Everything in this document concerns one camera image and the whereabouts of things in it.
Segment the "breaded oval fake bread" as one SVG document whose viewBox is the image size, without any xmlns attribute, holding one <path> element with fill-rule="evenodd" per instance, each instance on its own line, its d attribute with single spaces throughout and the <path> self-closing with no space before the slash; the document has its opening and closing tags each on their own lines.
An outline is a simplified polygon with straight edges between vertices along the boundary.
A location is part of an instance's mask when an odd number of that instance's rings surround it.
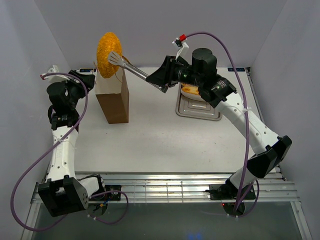
<svg viewBox="0 0 320 240">
<path fill-rule="evenodd" d="M 121 56 L 122 45 L 115 33 L 107 32 L 99 40 L 96 50 L 97 68 L 105 79 L 111 78 L 119 69 L 119 66 L 108 62 L 108 56 L 111 52 L 116 52 Z"/>
</svg>

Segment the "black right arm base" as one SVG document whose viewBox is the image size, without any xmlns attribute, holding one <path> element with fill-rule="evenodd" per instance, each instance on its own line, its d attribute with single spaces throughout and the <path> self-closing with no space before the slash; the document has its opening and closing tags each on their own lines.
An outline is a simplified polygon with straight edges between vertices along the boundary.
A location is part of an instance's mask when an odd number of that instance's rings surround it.
<svg viewBox="0 0 320 240">
<path fill-rule="evenodd" d="M 244 200 L 255 200 L 256 193 L 254 187 L 249 185 L 245 186 L 241 190 L 240 197 L 244 195 L 246 190 L 249 189 L 248 193 L 245 195 Z M 238 189 L 233 185 L 229 184 L 210 184 L 208 189 L 205 190 L 209 193 L 211 200 L 235 200 L 238 194 Z"/>
</svg>

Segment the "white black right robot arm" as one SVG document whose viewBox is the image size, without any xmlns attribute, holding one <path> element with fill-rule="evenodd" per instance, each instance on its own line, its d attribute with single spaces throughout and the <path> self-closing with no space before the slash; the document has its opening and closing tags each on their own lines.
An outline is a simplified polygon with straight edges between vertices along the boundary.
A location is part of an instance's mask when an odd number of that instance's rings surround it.
<svg viewBox="0 0 320 240">
<path fill-rule="evenodd" d="M 274 169 L 292 145 L 287 135 L 280 137 L 244 106 L 236 87 L 217 73 L 217 58 L 208 48 L 194 50 L 191 64 L 182 57 L 166 56 L 160 68 L 146 81 L 161 88 L 170 88 L 176 83 L 196 86 L 200 97 L 249 139 L 254 155 L 246 167 L 237 170 L 217 189 L 209 191 L 215 199 L 237 199 L 249 184 Z"/>
</svg>

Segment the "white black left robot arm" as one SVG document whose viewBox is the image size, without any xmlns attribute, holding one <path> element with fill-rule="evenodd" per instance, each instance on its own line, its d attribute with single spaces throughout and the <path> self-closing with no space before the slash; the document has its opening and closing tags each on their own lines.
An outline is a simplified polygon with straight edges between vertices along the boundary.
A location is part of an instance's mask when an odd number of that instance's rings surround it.
<svg viewBox="0 0 320 240">
<path fill-rule="evenodd" d="M 94 88 L 95 75 L 71 70 L 51 83 L 48 93 L 51 106 L 48 110 L 53 143 L 49 173 L 38 186 L 38 194 L 53 217 L 87 210 L 89 198 L 100 200 L 106 195 L 106 187 L 99 174 L 77 179 L 75 174 L 75 146 L 79 135 L 76 110 L 80 99 Z"/>
</svg>

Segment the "metal tongs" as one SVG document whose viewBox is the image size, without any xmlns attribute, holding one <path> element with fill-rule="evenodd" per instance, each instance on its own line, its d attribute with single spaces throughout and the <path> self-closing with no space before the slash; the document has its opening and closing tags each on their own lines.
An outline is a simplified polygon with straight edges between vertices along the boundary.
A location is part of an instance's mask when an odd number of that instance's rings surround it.
<svg viewBox="0 0 320 240">
<path fill-rule="evenodd" d="M 128 61 L 126 61 L 122 56 L 120 56 L 115 51 L 111 51 L 108 54 L 107 60 L 110 64 L 115 65 L 115 66 L 119 66 L 119 67 L 131 72 L 132 74 L 134 74 L 135 76 L 144 80 L 145 82 L 147 82 L 147 77 L 149 76 L 148 74 L 146 74 L 142 70 L 140 70 L 137 67 L 130 64 Z"/>
</svg>

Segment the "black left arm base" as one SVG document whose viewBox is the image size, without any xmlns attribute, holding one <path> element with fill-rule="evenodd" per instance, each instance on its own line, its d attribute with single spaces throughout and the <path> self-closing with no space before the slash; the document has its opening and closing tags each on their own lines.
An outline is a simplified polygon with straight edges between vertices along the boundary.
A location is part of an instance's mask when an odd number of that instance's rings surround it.
<svg viewBox="0 0 320 240">
<path fill-rule="evenodd" d="M 105 192 L 109 191 L 121 191 L 122 186 L 121 185 L 105 185 Z M 110 201 L 120 201 L 121 200 L 121 194 L 119 192 L 110 192 L 102 195 L 100 197 L 102 200 L 110 200 Z"/>
</svg>

